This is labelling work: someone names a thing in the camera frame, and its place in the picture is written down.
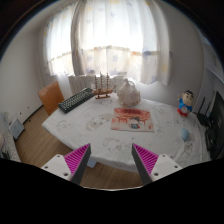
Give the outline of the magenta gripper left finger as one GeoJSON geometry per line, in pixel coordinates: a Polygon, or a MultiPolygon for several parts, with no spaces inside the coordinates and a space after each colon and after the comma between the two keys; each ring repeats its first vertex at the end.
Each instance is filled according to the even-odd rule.
{"type": "Polygon", "coordinates": [[[42,166],[42,169],[79,185],[90,155],[91,145],[86,144],[65,156],[56,154],[42,166]]]}

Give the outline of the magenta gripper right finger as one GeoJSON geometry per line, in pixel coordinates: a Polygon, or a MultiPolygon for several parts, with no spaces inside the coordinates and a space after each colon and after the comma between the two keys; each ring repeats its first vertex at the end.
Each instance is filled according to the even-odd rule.
{"type": "Polygon", "coordinates": [[[132,156],[144,185],[182,169],[168,155],[157,155],[137,144],[132,144],[132,156]]]}

